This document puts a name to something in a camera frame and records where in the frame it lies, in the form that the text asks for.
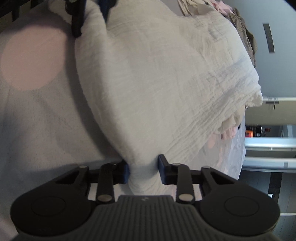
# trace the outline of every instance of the brown fabric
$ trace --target brown fabric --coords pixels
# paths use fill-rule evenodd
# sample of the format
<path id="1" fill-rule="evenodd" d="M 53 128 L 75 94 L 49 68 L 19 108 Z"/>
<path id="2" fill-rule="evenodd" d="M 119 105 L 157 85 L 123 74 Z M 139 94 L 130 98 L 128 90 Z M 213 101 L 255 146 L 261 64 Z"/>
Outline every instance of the brown fabric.
<path id="1" fill-rule="evenodd" d="M 249 54 L 249 57 L 256 67 L 255 53 L 257 52 L 257 43 L 255 37 L 248 31 L 244 19 L 241 17 L 239 11 L 234 8 L 233 13 L 229 13 L 227 19 L 235 26 L 239 36 Z"/>

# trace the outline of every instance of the pink polka dot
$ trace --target pink polka dot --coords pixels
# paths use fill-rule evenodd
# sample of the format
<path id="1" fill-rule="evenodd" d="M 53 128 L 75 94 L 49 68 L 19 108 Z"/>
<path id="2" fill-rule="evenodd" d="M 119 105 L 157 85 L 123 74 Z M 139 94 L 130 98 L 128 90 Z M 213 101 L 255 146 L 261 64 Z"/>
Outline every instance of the pink polka dot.
<path id="1" fill-rule="evenodd" d="M 209 149 L 212 149 L 214 147 L 216 141 L 217 141 L 217 135 L 216 134 L 211 134 L 208 141 L 207 141 L 207 147 Z"/>
<path id="2" fill-rule="evenodd" d="M 50 19 L 16 32 L 0 60 L 4 79 L 18 90 L 39 89 L 53 80 L 65 64 L 67 35 Z"/>

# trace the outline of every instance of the white cloth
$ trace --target white cloth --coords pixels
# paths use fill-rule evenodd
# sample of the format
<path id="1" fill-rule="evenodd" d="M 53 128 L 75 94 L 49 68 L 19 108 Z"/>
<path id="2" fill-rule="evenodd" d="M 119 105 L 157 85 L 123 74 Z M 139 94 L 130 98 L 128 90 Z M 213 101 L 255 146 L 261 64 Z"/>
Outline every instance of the white cloth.
<path id="1" fill-rule="evenodd" d="M 49 7 L 70 22 L 63 8 Z M 258 106 L 258 75 L 236 29 L 216 11 L 179 17 L 158 0 L 120 0 L 107 27 L 87 1 L 75 58 L 103 133 L 131 169 L 134 194 L 162 194 L 156 157 L 191 165 L 241 106 Z"/>
<path id="2" fill-rule="evenodd" d="M 225 131 L 233 128 L 238 127 L 244 117 L 244 109 L 245 107 L 242 106 L 238 110 L 236 110 L 229 118 L 222 122 L 222 125 L 215 131 L 215 134 L 223 134 Z"/>

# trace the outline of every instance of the wall vent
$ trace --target wall vent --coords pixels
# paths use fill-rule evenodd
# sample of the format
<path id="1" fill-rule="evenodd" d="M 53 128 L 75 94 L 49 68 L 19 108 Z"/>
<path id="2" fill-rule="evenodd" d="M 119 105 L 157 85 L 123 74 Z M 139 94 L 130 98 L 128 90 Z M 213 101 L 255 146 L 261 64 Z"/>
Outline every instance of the wall vent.
<path id="1" fill-rule="evenodd" d="M 271 35 L 269 23 L 264 23 L 263 27 L 264 27 L 264 31 L 265 31 L 266 40 L 267 40 L 268 51 L 270 53 L 274 53 L 274 42 L 272 40 L 272 35 Z"/>

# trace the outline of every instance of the orange object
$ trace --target orange object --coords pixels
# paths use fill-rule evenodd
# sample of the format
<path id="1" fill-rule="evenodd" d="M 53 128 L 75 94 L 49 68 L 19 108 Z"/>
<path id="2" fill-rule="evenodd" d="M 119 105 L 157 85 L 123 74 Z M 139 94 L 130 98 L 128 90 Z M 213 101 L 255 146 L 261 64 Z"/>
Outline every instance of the orange object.
<path id="1" fill-rule="evenodd" d="M 246 131 L 245 137 L 253 137 L 254 136 L 254 131 Z"/>

